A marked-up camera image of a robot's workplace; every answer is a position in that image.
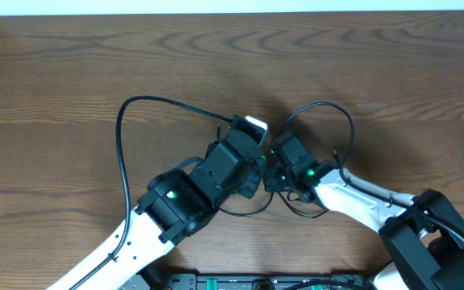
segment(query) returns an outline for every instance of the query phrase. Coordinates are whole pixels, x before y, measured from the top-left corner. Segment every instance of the green led light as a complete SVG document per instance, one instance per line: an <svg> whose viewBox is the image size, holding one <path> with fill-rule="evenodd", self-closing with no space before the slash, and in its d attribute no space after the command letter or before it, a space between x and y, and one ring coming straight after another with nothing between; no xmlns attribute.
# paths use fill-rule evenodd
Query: green led light
<svg viewBox="0 0 464 290"><path fill-rule="evenodd" d="M169 193L166 193L166 197L173 199L176 197L176 194L173 191L170 191Z"/></svg>

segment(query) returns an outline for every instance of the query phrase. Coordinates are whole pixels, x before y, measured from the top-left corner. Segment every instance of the black cable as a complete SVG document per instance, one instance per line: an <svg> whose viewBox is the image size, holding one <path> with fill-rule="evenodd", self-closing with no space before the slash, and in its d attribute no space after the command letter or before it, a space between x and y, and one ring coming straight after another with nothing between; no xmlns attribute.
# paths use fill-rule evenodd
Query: black cable
<svg viewBox="0 0 464 290"><path fill-rule="evenodd" d="M329 103L329 102L316 102L316 103L307 105L307 106L299 109L297 112L295 112L293 115L291 115L291 117L288 118L288 120L286 121L286 123L284 124L282 129L280 129L279 134L281 134L284 131L285 127L291 122L291 120L295 116L297 116L299 113L301 113L301 112L303 112L303 111L305 111L305 110L307 110L309 108L312 108L314 106L332 106L332 107L340 110L348 118L348 122L350 124L350 141L349 141L348 147L347 147L347 149L345 151L345 154L343 155L343 157L341 158L340 163L339 163L339 174L340 174L341 178L343 179L343 181L346 184L351 186L353 189L357 189L358 191L360 191L362 193L365 193L365 194L367 194L367 195L369 195L371 197L378 198L381 201L386 201L390 205L397 205L397 206L400 206L400 207L405 208L407 210L411 210L411 211L413 211L413 213L418 214L419 216L421 216L422 218L428 220L429 222L433 223L434 225L438 226L439 228L448 231L449 233L451 233L452 235L456 236L457 238L459 238L460 240L462 240L464 242L464 234L459 229L457 229L454 225L451 225L449 222L447 222L447 221L445 221L445 220L443 220L443 219L441 219L439 217L433 217L433 216L430 216L430 215L428 215L426 213L422 213L418 209L413 208L410 205L406 205L406 204L404 204L404 203L402 203L400 201L396 201L396 200L394 200L392 198L382 197L379 194L372 193L369 190L366 190L364 188L361 188L361 187L357 186L356 184L353 184L351 182L350 178L345 176L345 173L344 173L345 162L346 162L346 159L347 159L348 155L350 154L350 152L352 150L352 147L353 147L353 144L354 144L355 128L354 128L354 121L352 120L352 117L341 106L338 106L336 104Z"/></svg>
<svg viewBox="0 0 464 290"><path fill-rule="evenodd" d="M282 195L282 193L280 192L277 192L279 194L279 197L282 198L282 201L284 202L284 204L294 213L296 214L297 216L301 217L301 218L307 218L307 219L314 219L314 218L319 218L321 217L322 215L326 214L329 212L328 209L324 209L322 210L319 214L317 215L313 215L313 216L308 216L308 215L305 215L301 212L298 211L298 209L296 209L295 207L293 207L292 205L289 204L288 201L286 201L286 199L284 198L284 196Z"/></svg>
<svg viewBox="0 0 464 290"><path fill-rule="evenodd" d="M297 198L293 198L291 199L291 194L294 193L292 191L288 191L288 193L286 193L286 200L291 202L291 201L302 201L299 197Z"/></svg>
<svg viewBox="0 0 464 290"><path fill-rule="evenodd" d="M282 132L284 132L284 130L286 129L287 126L289 126L289 123L293 120L293 118L295 118L298 114L300 114L301 112L307 110L307 109L310 109L310 108L313 108L314 106L331 106L337 110L340 110L347 118L348 118L348 122L350 124L350 141L349 141L349 144L348 144L348 147L346 148L345 150L345 154L343 154L343 157L341 158L340 162L339 162L339 172L340 172L340 175L342 176L343 178L343 175L342 175L342 172L343 172L343 168L345 166L345 162L346 162L346 158L348 157L348 155L350 154L350 152L352 151L352 147L354 145L354 136L355 136L355 128L354 128L354 121L352 120L352 117L350 116L350 114L348 114L348 112L343 109L341 106L338 106L336 104L333 104L331 102L327 102L327 101L319 101L319 102L315 102L313 104L309 104L309 105L306 105L305 107L302 107L300 108L298 111L296 111L295 113L293 113L287 120L286 122L284 123L284 125L282 126L282 128L280 128L279 130L279 133L277 135L280 135L282 134ZM322 211L321 213L317 214L316 216L307 216L307 215L304 215L302 213L299 213L294 207L292 207L283 197L282 197L282 194L280 194L280 197L282 198L282 201L286 204L286 206L293 212L295 213L296 215L302 217L302 218L319 218L321 215L327 213L329 210L326 209L324 211Z"/></svg>
<svg viewBox="0 0 464 290"><path fill-rule="evenodd" d="M268 206L270 206L271 201L273 200L273 195L274 194L275 193L271 193L270 199L267 201L267 204L265 206L263 206L261 209L256 210L253 213L232 213L232 212L230 212L228 210L222 209L221 207L219 208L219 210L222 213L226 213L226 214L231 215L233 217L254 217L254 216L258 215L259 213L262 213L264 210L267 209Z"/></svg>
<svg viewBox="0 0 464 290"><path fill-rule="evenodd" d="M354 289L354 290L366 290L366 288L350 283L345 283L345 282L338 282L338 281L329 281L329 280L321 280L321 279L313 279L310 280L309 282L304 282L300 284L293 285L291 287L284 288L282 290L298 290L298 289L303 289L306 287L311 287L311 286L317 286L317 285L329 285L329 286L338 286L338 287L343 287L346 289Z"/></svg>
<svg viewBox="0 0 464 290"><path fill-rule="evenodd" d="M349 279L347 276L345 275L342 275L342 274L332 274L330 277L329 277L329 281L333 281L333 279L335 277L342 277L343 279L346 280L347 283L354 283L355 280L352 280L352 279ZM333 288L332 285L327 285L327 287L329 287L329 290L337 290L336 288Z"/></svg>
<svg viewBox="0 0 464 290"><path fill-rule="evenodd" d="M165 102L168 104L172 104L175 106L179 106L181 108L191 110L196 113L200 113L212 118L218 118L225 122L232 122L232 119L227 117L221 116L220 114L210 113L205 110L201 110L195 108L193 106L185 105L179 101L173 101L171 99L167 99L165 97L155 97L155 96L135 96L128 98L122 105L121 109L119 110L118 117L116 119L116 148L118 151L118 162L119 162L119 169L121 171L121 178L122 178L122 186L125 193L125 206L126 206L126 217L125 217L125 227L123 229L123 234L121 236L121 240L116 248L108 254L108 256L93 270L91 270L87 275L81 278L78 282L76 282L69 290L74 290L80 287L86 280L96 274L100 269L102 269L110 260L115 261L118 257L117 254L121 250L122 246L125 244L126 238L128 238L128 232L130 231L130 219L131 219L131 198L130 198L130 188L128 186L128 178L126 177L126 168L125 168L125 160L122 155L122 144L121 144L121 123L123 115L125 114L125 110L130 105L130 103L138 100L151 100L151 101L158 101L158 102Z"/></svg>

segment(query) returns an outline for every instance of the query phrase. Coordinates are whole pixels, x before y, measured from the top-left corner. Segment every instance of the wooden table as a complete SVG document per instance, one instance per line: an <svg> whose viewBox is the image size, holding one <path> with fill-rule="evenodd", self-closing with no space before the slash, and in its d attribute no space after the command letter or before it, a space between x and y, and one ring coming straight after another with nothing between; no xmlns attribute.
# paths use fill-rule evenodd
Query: wooden table
<svg viewBox="0 0 464 290"><path fill-rule="evenodd" d="M464 217L464 12L0 18L0 288L46 288L123 219L114 122L137 94L251 114L272 131L310 102L335 102L357 129L348 168L390 189L441 191ZM123 147L133 200L203 156L216 125L132 105ZM332 109L303 113L293 129L320 160L347 145ZM226 208L266 199L232 197ZM275 197L258 217L219 213L159 263L369 273L388 260L377 233L349 217L304 220Z"/></svg>

